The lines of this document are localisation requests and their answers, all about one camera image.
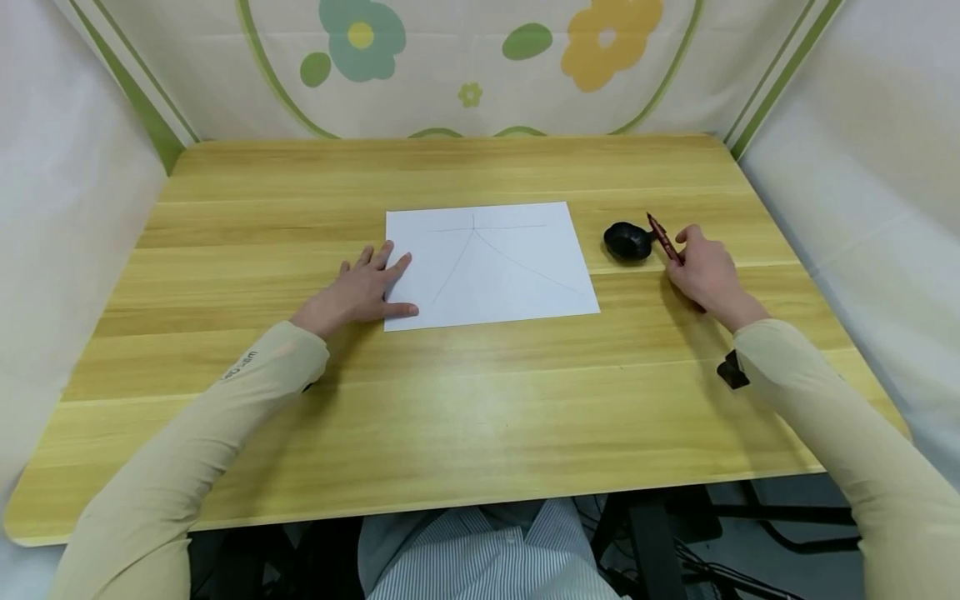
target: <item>wood grain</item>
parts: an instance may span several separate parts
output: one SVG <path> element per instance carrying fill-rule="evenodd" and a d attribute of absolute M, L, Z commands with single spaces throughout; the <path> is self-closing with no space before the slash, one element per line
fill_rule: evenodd
<path fill-rule="evenodd" d="M 569 203 L 601 313 L 331 341 L 328 372 L 257 432 L 198 529 L 820 469 L 689 309 L 659 249 L 611 223 L 723 239 L 748 289 L 901 431 L 899 415 L 726 149 L 707 136 L 207 142 L 164 188 L 6 513 L 67 539 L 86 502 L 264 329 L 383 239 L 384 212 Z"/>

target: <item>pencil line drawing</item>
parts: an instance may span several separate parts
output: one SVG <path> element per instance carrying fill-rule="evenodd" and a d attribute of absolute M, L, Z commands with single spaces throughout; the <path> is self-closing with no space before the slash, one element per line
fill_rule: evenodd
<path fill-rule="evenodd" d="M 460 265 L 460 260 L 464 257 L 464 254 L 467 253 L 467 246 L 470 245 L 470 239 L 472 238 L 473 238 L 473 231 L 471 231 L 470 235 L 467 236 L 467 242 L 464 244 L 464 248 L 460 250 L 460 255 L 457 256 L 457 262 L 453 263 L 453 269 L 450 269 L 450 273 L 446 275 L 446 279 L 444 279 L 444 285 L 440 286 L 440 289 L 437 290 L 437 295 L 433 297 L 433 301 L 430 302 L 431 304 L 437 303 L 437 298 L 440 297 L 440 293 L 446 287 L 446 283 L 450 281 L 450 278 L 453 277 L 453 272 L 456 271 L 457 267 Z"/>
<path fill-rule="evenodd" d="M 553 279 L 553 278 L 551 278 L 551 277 L 548 277 L 548 276 L 544 275 L 543 273 L 540 273 L 539 271 L 537 271 L 537 270 L 535 270 L 535 269 L 531 269 L 530 267 L 528 267 L 528 266 L 524 265 L 523 263 L 519 262 L 518 260 L 514 259 L 512 256 L 510 256 L 510 255 L 506 254 L 504 251 L 500 250 L 497 246 L 494 246 L 493 244 L 491 244 L 491 243 L 490 243 L 490 240 L 488 240 L 487 238 L 485 238 L 485 237 L 479 232 L 480 229 L 525 229 L 525 228 L 545 228 L 545 227 L 547 227 L 547 226 L 546 226 L 546 225 L 520 225 L 520 226 L 513 226 L 513 227 L 479 228 L 479 227 L 476 226 L 476 219 L 474 218 L 473 214 L 471 213 L 471 214 L 470 214 L 470 227 L 469 227 L 469 228 L 430 229 L 430 230 L 428 230 L 427 233 L 440 233 L 440 232 L 444 232 L 444 231 L 469 231 L 469 232 L 470 232 L 470 235 L 467 236 L 467 241 L 464 242 L 464 246 L 460 249 L 460 254 L 457 256 L 456 262 L 453 263 L 453 268 L 450 269 L 450 273 L 448 273 L 448 274 L 446 275 L 446 279 L 444 279 L 444 284 L 440 286 L 440 289 L 439 289 L 439 290 L 437 290 L 437 295 L 433 297 L 433 302 L 431 302 L 431 304 L 434 304 L 434 303 L 437 302 L 437 299 L 440 297 L 440 294 L 444 291 L 444 288 L 446 287 L 446 284 L 450 281 L 450 279 L 453 277 L 453 274 L 457 271 L 457 267 L 460 266 L 460 261 L 463 260 L 464 254 L 467 253 L 467 247 L 470 245 L 470 242 L 473 240 L 474 236 L 475 236 L 477 239 L 479 239 L 481 242 L 483 242 L 484 244 L 486 244 L 491 250 L 493 250 L 493 251 L 496 252 L 497 254 L 503 256 L 504 258 L 506 258 L 506 259 L 509 260 L 510 262 L 512 262 L 512 263 L 514 263 L 515 265 L 517 265 L 518 267 L 520 267 L 521 269 L 524 269 L 524 270 L 526 270 L 526 271 L 529 271 L 530 273 L 532 273 L 532 274 L 534 274 L 534 275 L 536 275 L 536 276 L 540 276 L 540 277 L 542 277 L 543 279 L 546 279 L 547 281 L 549 281 L 550 283 L 553 283 L 554 285 L 559 285 L 560 287 L 564 288 L 565 290 L 569 290 L 570 292 L 573 292 L 574 294 L 577 294 L 578 296 L 583 296 L 584 293 L 581 292 L 580 290 L 576 290 L 576 289 L 574 289 L 574 288 L 572 288 L 572 287 L 570 287 L 570 286 L 568 286 L 568 285 L 564 285 L 564 284 L 560 283 L 559 281 L 557 281 L 556 279 Z"/>

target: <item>blue and white striped fabric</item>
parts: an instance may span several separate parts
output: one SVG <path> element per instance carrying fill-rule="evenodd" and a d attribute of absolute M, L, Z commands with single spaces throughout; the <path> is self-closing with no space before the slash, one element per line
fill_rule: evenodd
<path fill-rule="evenodd" d="M 543 502 L 526 534 L 496 529 L 479 507 L 450 509 L 421 528 L 434 515 L 365 520 L 358 566 L 370 600 L 618 597 L 597 573 L 570 498 Z"/>

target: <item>red pen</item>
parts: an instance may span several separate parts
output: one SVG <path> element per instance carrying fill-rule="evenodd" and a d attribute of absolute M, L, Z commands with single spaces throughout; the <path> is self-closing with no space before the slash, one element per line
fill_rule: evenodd
<path fill-rule="evenodd" d="M 650 222 L 650 229 L 653 230 L 654 235 L 657 236 L 657 239 L 660 241 L 660 245 L 663 246 L 663 251 L 666 252 L 667 258 L 670 260 L 676 260 L 680 264 L 684 264 L 684 258 L 680 256 L 677 252 L 677 249 L 673 247 L 673 244 L 670 243 L 670 237 L 666 234 L 666 229 L 663 228 L 663 225 L 660 224 L 660 221 L 654 219 L 654 216 L 647 213 L 647 221 Z M 700 304 L 693 302 L 693 306 L 697 311 L 706 313 L 707 310 Z"/>

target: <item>green stripe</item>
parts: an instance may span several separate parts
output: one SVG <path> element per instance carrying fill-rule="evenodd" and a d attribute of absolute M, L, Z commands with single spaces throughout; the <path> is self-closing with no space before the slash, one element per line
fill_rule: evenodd
<path fill-rule="evenodd" d="M 290 114 L 300 121 L 308 130 L 330 139 L 340 139 L 339 135 L 328 132 L 311 121 L 310 117 L 306 116 L 306 114 L 300 110 L 300 107 L 297 106 L 297 103 L 293 101 L 293 98 L 287 94 L 287 90 L 283 89 L 283 84 L 280 83 L 279 77 L 276 76 L 274 68 L 270 65 L 270 60 L 267 59 L 267 53 L 263 49 L 263 44 L 260 42 L 260 34 L 257 32 L 256 25 L 253 23 L 250 1 L 236 0 L 236 3 L 237 12 L 240 14 L 240 24 L 243 26 L 244 34 L 247 36 L 247 43 L 250 44 L 251 52 L 253 52 L 253 57 L 260 67 L 260 72 L 267 78 L 267 82 L 270 83 L 270 87 L 273 89 L 277 99 L 290 111 Z"/>
<path fill-rule="evenodd" d="M 813 44 L 816 43 L 817 38 L 820 37 L 820 34 L 824 32 L 827 24 L 829 24 L 830 20 L 833 18 L 833 15 L 837 12 L 837 9 L 840 8 L 842 1 L 843 0 L 829 0 L 827 5 L 820 12 L 820 16 L 818 16 L 817 20 L 813 23 L 813 27 L 811 27 L 810 31 L 806 33 L 804 41 L 800 42 L 800 46 L 797 47 L 797 51 L 794 52 L 790 62 L 788 62 L 780 72 L 780 76 L 777 77 L 777 81 L 767 93 L 767 97 L 763 99 L 762 103 L 760 103 L 760 106 L 754 113 L 753 118 L 750 119 L 750 123 L 747 124 L 746 129 L 744 129 L 743 133 L 740 134 L 740 138 L 736 140 L 736 143 L 733 144 L 733 147 L 730 149 L 730 152 L 735 160 L 739 160 L 740 157 L 743 156 L 743 151 L 746 150 L 751 138 L 754 137 L 754 133 L 756 133 L 756 130 L 760 127 L 760 123 L 762 123 L 763 119 L 766 118 L 767 113 L 770 112 L 770 108 L 773 107 L 774 103 L 780 97 L 780 93 L 783 92 L 783 89 L 790 81 L 790 78 L 792 78 L 794 73 L 797 72 L 797 68 L 804 61 L 806 55 L 813 47 Z"/>
<path fill-rule="evenodd" d="M 446 127 L 431 127 L 430 129 L 421 130 L 416 133 L 411 133 L 410 137 L 429 137 L 431 135 L 443 135 L 445 137 L 463 137 L 454 130 L 449 130 Z"/>
<path fill-rule="evenodd" d="M 494 133 L 493 137 L 509 137 L 511 135 L 517 135 L 518 133 L 522 133 L 524 135 L 546 135 L 546 133 L 540 130 L 535 130 L 532 127 L 527 127 L 525 125 L 514 125 L 513 127 L 508 127 L 502 132 Z"/>
<path fill-rule="evenodd" d="M 793 36 L 797 34 L 797 30 L 800 29 L 801 23 L 806 19 L 807 14 L 810 12 L 810 9 L 813 8 L 813 4 L 817 0 L 808 0 L 803 11 L 800 13 L 800 16 L 797 18 L 797 22 L 793 24 L 793 29 L 790 30 L 790 34 L 783 41 L 783 44 L 780 46 L 780 49 L 777 51 L 777 55 L 774 56 L 774 59 L 770 62 L 770 66 L 767 67 L 766 72 L 763 74 L 763 77 L 760 78 L 760 83 L 754 88 L 754 93 L 750 94 L 750 100 L 747 101 L 747 104 L 743 105 L 743 110 L 740 111 L 740 114 L 736 117 L 736 121 L 733 121 L 733 127 L 730 128 L 730 131 L 727 132 L 727 136 L 723 138 L 723 143 L 726 144 L 730 141 L 730 136 L 733 135 L 733 132 L 736 131 L 738 125 L 740 125 L 740 120 L 743 119 L 743 115 L 747 114 L 747 108 L 754 103 L 754 98 L 760 93 L 760 90 L 763 88 L 763 85 L 767 83 L 767 78 L 770 77 L 770 74 L 773 73 L 774 67 L 777 66 L 777 63 L 780 62 L 780 57 L 783 56 L 783 53 L 786 51 L 786 47 L 790 45 L 790 42 L 793 41 Z"/>
<path fill-rule="evenodd" d="M 610 135 L 617 135 L 633 129 L 646 120 L 646 118 L 650 116 L 650 113 L 653 112 L 654 108 L 656 108 L 660 103 L 660 98 L 662 98 L 663 94 L 666 93 L 667 88 L 673 81 L 673 76 L 677 74 L 677 69 L 680 68 L 681 63 L 684 61 L 686 49 L 690 45 L 690 40 L 693 39 L 693 32 L 697 29 L 697 23 L 700 21 L 700 12 L 703 7 L 704 0 L 696 0 L 693 5 L 693 14 L 690 16 L 690 22 L 686 26 L 686 32 L 684 32 L 684 39 L 681 40 L 680 48 L 677 50 L 677 54 L 673 57 L 673 61 L 670 63 L 670 68 L 668 68 L 666 71 L 666 76 L 663 78 L 663 81 L 660 82 L 660 87 L 658 87 L 657 91 L 654 92 L 653 98 L 651 98 L 650 102 L 647 103 L 647 106 L 640 111 L 640 114 L 634 117 L 623 127 L 619 127 L 610 132 Z"/>
<path fill-rule="evenodd" d="M 186 129 L 186 132 L 190 134 L 190 137 L 193 138 L 194 142 L 199 142 L 200 138 L 197 137 L 193 130 L 190 129 L 190 126 L 186 124 L 186 119 L 183 118 L 183 115 L 180 114 L 180 111 L 177 110 L 176 105 L 173 101 L 170 100 L 170 96 L 167 95 L 167 92 L 163 91 L 163 88 L 160 87 L 160 82 L 156 80 L 154 74 L 147 68 L 147 64 L 140 58 L 140 55 L 137 54 L 136 50 L 133 49 L 132 44 L 127 39 L 127 36 L 124 35 L 123 31 L 117 25 L 117 22 L 113 20 L 113 16 L 107 11 L 107 7 L 104 6 L 104 3 L 101 0 L 93 0 L 93 4 L 97 5 L 97 8 L 100 9 L 100 13 L 104 16 L 104 19 L 107 20 L 107 23 L 110 24 L 110 27 L 113 28 L 113 32 L 117 34 L 117 37 L 120 38 L 120 41 L 123 42 L 123 45 L 127 46 L 127 52 L 133 56 L 133 59 L 136 60 L 136 63 L 140 65 L 140 69 L 147 76 L 147 79 L 150 80 L 150 83 L 154 85 L 156 91 L 160 93 L 160 96 L 163 98 L 163 101 L 167 103 L 167 106 L 170 107 L 170 110 L 177 116 L 177 120 L 180 121 L 180 124 L 183 125 L 183 128 Z"/>
<path fill-rule="evenodd" d="M 151 141 L 154 142 L 156 153 L 160 156 L 160 161 L 163 162 L 163 167 L 167 170 L 167 175 L 169 175 L 173 172 L 174 165 L 177 164 L 177 158 L 180 157 L 180 154 L 184 150 L 183 143 L 180 142 L 180 138 L 170 129 L 167 122 L 163 120 L 163 116 L 160 115 L 153 103 L 150 102 L 147 94 L 143 93 L 143 90 L 137 85 L 136 80 L 124 67 L 123 62 L 113 54 L 113 51 L 110 50 L 110 47 L 86 18 L 83 11 L 77 6 L 77 3 L 74 2 L 74 0 L 69 0 L 69 2 L 70 6 L 73 7 L 73 10 L 76 11 L 77 16 L 84 24 L 86 31 L 93 39 L 93 43 L 96 44 L 101 56 L 104 57 L 104 62 L 107 64 L 107 67 L 113 72 L 113 77 L 120 83 L 120 87 L 124 93 L 127 94 L 127 98 L 130 99 L 133 109 L 136 110 L 140 116 L 140 120 L 143 122 L 144 128 L 146 128 L 147 134 L 150 136 Z"/>

